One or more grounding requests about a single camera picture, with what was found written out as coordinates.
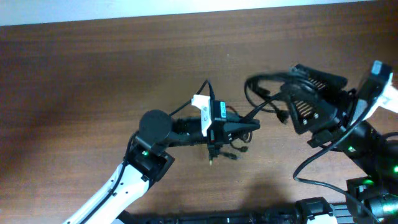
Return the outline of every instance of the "wooden table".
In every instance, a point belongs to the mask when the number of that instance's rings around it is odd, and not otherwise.
[[[300,62],[354,87],[375,59],[397,68],[397,18],[397,2],[382,1],[0,27],[0,223],[64,221],[113,173],[140,117],[174,110],[206,78],[218,99],[246,114],[243,83],[256,72]],[[262,128],[240,161],[209,166],[205,146],[168,149],[173,166],[127,210],[344,200],[292,179],[317,151],[306,143],[309,133],[298,136],[273,114],[256,118]],[[381,133],[397,131],[397,115],[384,109],[369,120]],[[363,175],[335,152],[302,173],[342,188]]]

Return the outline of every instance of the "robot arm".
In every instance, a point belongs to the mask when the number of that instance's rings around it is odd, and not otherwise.
[[[363,78],[357,90],[344,91],[345,78],[303,65],[287,73],[256,75],[245,83],[245,92],[248,88],[265,100],[284,101],[296,133],[311,131],[313,136],[307,143],[313,148],[323,148],[299,166],[295,180],[344,193],[348,210],[359,223],[398,216],[398,142],[388,141],[388,136],[379,134],[363,121],[378,106],[397,112],[398,94],[391,79],[392,68],[375,61],[370,75]],[[261,80],[283,83],[277,98],[259,86]],[[348,192],[297,177],[306,165],[329,150],[345,153],[368,176],[348,180]]]
[[[228,112],[225,102],[214,99],[212,89],[210,95],[212,97],[194,95],[189,101],[201,109],[200,118],[172,118],[189,102],[171,114],[161,110],[145,113],[138,132],[127,144],[123,162],[102,188],[64,224],[115,221],[127,206],[163,178],[174,161],[165,151],[168,147],[207,144],[210,162],[218,155],[237,159],[235,154],[223,152],[221,148],[259,129],[259,121],[252,119],[248,123],[240,123],[240,116]]]

